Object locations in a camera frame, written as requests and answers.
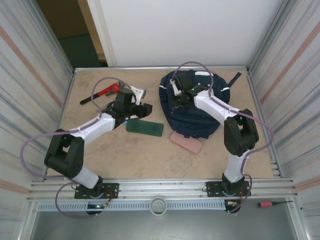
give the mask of white wall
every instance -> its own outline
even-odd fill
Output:
[[[88,0],[109,66],[246,65],[283,0]]]

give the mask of screwdriver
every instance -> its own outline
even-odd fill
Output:
[[[284,203],[291,203],[293,201],[262,201],[259,202],[259,207],[260,208],[269,208],[278,204],[284,204]]]

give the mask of red screwdriver handle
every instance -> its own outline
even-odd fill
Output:
[[[269,207],[272,207],[273,204],[272,204],[272,201],[262,201],[262,202],[259,202],[259,206],[260,208],[269,208]]]

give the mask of black bracket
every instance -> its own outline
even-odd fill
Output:
[[[140,105],[136,105],[134,102],[132,102],[133,97],[135,98],[135,94],[132,90],[128,88],[122,88],[117,93],[115,101],[112,102],[112,105],[108,104],[107,108],[102,110],[103,113],[107,113],[115,119],[114,128],[117,128],[126,120],[126,118],[129,118],[133,115],[136,115],[138,118],[144,118],[151,114],[152,105],[147,103],[140,103]]]
[[[246,196],[249,191],[249,182],[243,181],[243,183],[238,186],[237,190],[233,192],[226,192],[224,188],[224,183],[222,181],[207,181],[206,185],[206,193],[209,198],[214,197],[240,197],[240,192],[242,192],[242,196]]]
[[[108,189],[112,192],[112,197],[110,196],[109,191],[104,191]],[[79,185],[75,189],[74,198],[75,199],[117,199],[119,194],[119,183],[102,183],[102,191],[98,196],[91,196],[90,189]]]
[[[239,112],[253,115],[249,109]],[[253,149],[258,141],[259,135],[254,120],[236,115],[224,121],[224,145],[232,155],[241,157],[244,152]]]
[[[206,90],[206,88],[201,85],[193,86],[187,73],[179,74],[173,81],[177,89],[181,91],[179,96],[171,97],[171,104],[174,109],[184,105],[194,106],[194,97],[203,90]]]
[[[236,205],[229,205],[228,202],[236,203]],[[224,200],[224,205],[225,205],[225,210],[224,211],[225,212],[230,212],[233,209],[237,208],[240,203],[241,203],[241,201],[239,199]],[[232,214],[236,214],[237,212],[239,212],[240,209],[241,209],[241,207],[239,207],[237,210],[233,211]]]
[[[52,137],[44,164],[58,173],[73,179],[79,174],[84,165],[85,141],[81,137],[70,134]]]

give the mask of doorway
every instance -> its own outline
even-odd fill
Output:
[[[36,0],[72,68],[107,67],[86,0]]]

